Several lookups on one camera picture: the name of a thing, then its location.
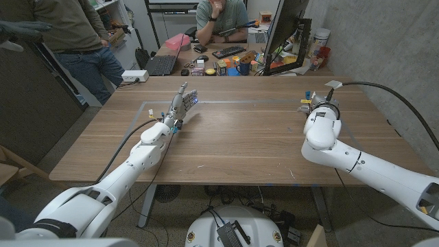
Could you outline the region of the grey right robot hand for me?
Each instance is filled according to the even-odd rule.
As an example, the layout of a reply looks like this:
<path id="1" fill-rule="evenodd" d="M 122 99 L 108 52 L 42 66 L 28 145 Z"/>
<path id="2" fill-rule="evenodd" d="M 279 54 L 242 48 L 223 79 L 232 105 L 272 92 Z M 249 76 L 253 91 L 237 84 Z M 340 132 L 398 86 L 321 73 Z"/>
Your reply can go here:
<path id="1" fill-rule="evenodd" d="M 327 96 L 317 95 L 315 92 L 310 93 L 307 91 L 306 94 L 307 98 L 300 101 L 303 105 L 297 109 L 298 112 L 305 113 L 309 116 L 313 110 L 326 107 L 330 108 L 338 119 L 340 118 L 339 102 L 336 99 L 332 97 L 327 99 Z"/>

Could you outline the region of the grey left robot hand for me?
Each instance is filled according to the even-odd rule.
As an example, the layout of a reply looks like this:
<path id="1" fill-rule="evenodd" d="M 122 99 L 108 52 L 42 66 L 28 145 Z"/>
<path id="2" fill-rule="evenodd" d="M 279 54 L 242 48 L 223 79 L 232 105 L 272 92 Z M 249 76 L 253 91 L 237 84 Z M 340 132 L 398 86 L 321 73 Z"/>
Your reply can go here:
<path id="1" fill-rule="evenodd" d="M 194 89 L 185 92 L 188 83 L 185 82 L 174 96 L 167 113 L 163 118 L 163 123 L 173 128 L 178 122 L 181 122 L 189 109 L 198 102 L 198 92 Z"/>

